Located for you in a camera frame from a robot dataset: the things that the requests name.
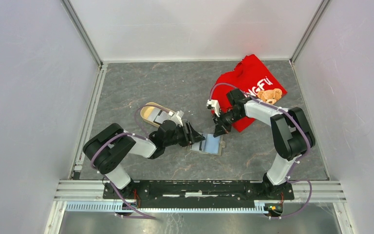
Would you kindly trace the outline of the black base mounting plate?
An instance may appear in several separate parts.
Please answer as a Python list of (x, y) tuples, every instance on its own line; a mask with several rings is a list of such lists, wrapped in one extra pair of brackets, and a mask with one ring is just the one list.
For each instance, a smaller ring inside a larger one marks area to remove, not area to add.
[(140, 208), (253, 208), (255, 201), (294, 200), (290, 183), (269, 188), (252, 180), (138, 180), (120, 190)]

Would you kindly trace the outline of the beige oval tray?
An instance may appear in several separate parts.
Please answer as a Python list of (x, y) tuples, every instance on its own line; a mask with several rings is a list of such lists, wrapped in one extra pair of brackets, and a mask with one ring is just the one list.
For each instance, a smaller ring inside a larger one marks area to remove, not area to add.
[(140, 116), (144, 122), (159, 127), (165, 120), (171, 118), (175, 112), (155, 102), (148, 102), (140, 110)]

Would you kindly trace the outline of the aluminium frame rail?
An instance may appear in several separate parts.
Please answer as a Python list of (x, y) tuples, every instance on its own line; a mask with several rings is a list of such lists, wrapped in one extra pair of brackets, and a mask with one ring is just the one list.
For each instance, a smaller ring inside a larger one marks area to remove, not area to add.
[[(120, 198), (104, 198), (108, 189), (100, 181), (84, 180), (60, 181), (55, 201), (65, 201), (67, 211), (76, 212), (114, 212), (132, 213), (132, 210)], [(293, 199), (285, 203), (345, 203), (346, 197), (341, 185), (336, 181), (313, 181), (294, 185)], [(155, 196), (152, 201), (142, 203), (139, 211), (144, 213), (243, 213), (264, 214), (267, 206), (277, 205), (278, 200), (250, 199), (238, 195), (193, 196), (166, 195)]]

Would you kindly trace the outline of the red kung fu t-shirt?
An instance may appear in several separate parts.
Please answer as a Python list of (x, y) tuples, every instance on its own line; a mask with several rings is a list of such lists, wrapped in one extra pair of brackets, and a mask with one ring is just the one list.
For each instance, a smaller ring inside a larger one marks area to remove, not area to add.
[(222, 74), (210, 90), (209, 99), (217, 100), (221, 111), (226, 113), (232, 109), (227, 93), (234, 88), (270, 105), (287, 94), (285, 88), (255, 55), (246, 56), (233, 71)]

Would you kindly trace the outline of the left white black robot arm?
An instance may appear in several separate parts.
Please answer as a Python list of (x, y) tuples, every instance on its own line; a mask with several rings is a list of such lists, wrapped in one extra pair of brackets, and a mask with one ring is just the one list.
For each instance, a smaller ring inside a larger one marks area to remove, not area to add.
[(155, 159), (169, 146), (187, 147), (205, 139), (188, 121), (180, 124), (165, 120), (147, 137), (127, 132), (113, 123), (87, 141), (82, 151), (90, 160), (91, 167), (106, 177), (115, 187), (116, 194), (125, 199), (133, 194), (132, 179), (121, 166), (128, 154)]

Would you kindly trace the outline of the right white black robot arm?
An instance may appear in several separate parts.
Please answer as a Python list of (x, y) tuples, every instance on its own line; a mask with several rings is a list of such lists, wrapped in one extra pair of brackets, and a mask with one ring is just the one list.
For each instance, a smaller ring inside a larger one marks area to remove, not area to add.
[(263, 176), (262, 194), (268, 199), (274, 199), (289, 182), (295, 164), (316, 144), (306, 115), (299, 107), (288, 109), (274, 106), (238, 88), (231, 90), (226, 96), (231, 104), (226, 112), (221, 110), (215, 99), (210, 98), (206, 103), (207, 108), (214, 112), (213, 135), (218, 137), (228, 134), (232, 125), (245, 117), (254, 118), (271, 127), (277, 154), (271, 168)]

